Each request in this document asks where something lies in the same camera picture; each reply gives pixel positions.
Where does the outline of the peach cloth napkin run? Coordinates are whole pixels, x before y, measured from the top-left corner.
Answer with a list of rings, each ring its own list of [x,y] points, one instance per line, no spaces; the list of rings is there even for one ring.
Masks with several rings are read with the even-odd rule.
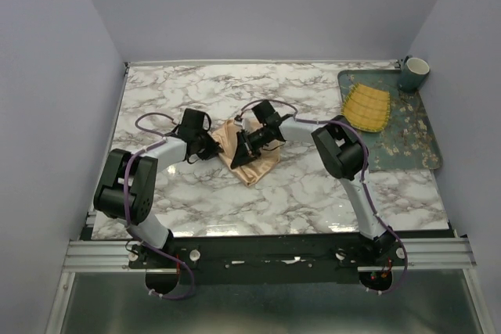
[[[258,183],[267,173],[276,167],[280,161],[281,142],[273,141],[265,147],[261,156],[242,167],[231,169],[232,158],[236,152],[236,133],[240,127],[234,124],[233,119],[225,120],[222,125],[211,133],[212,138],[220,144],[222,152],[218,154],[224,165],[240,179],[247,187]]]

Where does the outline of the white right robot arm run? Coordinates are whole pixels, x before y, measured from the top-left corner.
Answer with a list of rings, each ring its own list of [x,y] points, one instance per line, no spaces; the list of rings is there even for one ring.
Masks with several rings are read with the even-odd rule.
[[[339,180],[351,202],[358,222],[361,258],[371,265],[386,259],[398,240],[395,231],[381,217],[369,186],[369,150],[348,120],[338,115],[331,120],[300,120],[296,113],[279,115],[272,102],[263,99],[248,104],[261,125],[255,131],[236,133],[236,151],[230,167],[246,166],[261,157],[271,142],[312,143],[327,172]]]

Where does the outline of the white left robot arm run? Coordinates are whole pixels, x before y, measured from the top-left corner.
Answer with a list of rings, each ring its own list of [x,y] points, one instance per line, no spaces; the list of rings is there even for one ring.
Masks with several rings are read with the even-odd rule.
[[[173,233],[151,212],[157,174],[168,167],[216,157],[222,148],[210,135],[210,116],[186,109],[171,131],[144,131],[159,137],[157,142],[135,152],[113,149],[106,158],[93,198],[93,206],[123,224],[134,239],[147,247],[146,257],[158,268],[168,266],[174,256]]]

